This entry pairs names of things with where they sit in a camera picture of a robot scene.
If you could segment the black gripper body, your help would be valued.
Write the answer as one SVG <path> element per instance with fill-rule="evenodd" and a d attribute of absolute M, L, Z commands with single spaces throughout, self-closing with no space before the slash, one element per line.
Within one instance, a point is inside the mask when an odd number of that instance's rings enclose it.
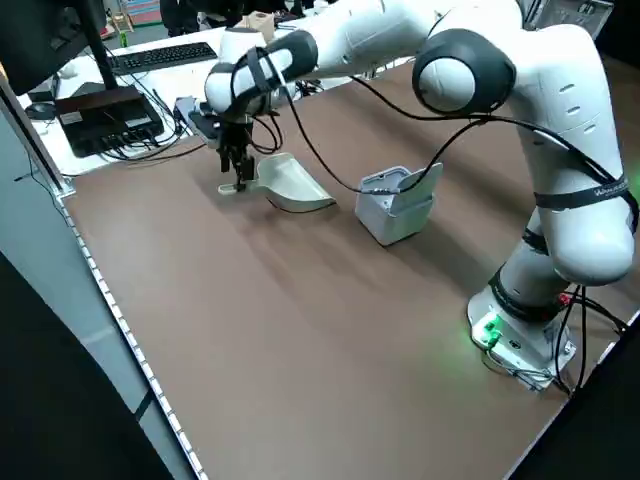
<path fill-rule="evenodd" d="M 220 120 L 218 129 L 218 149 L 246 148 L 252 141 L 253 121 L 243 119 L 240 121 Z"/>

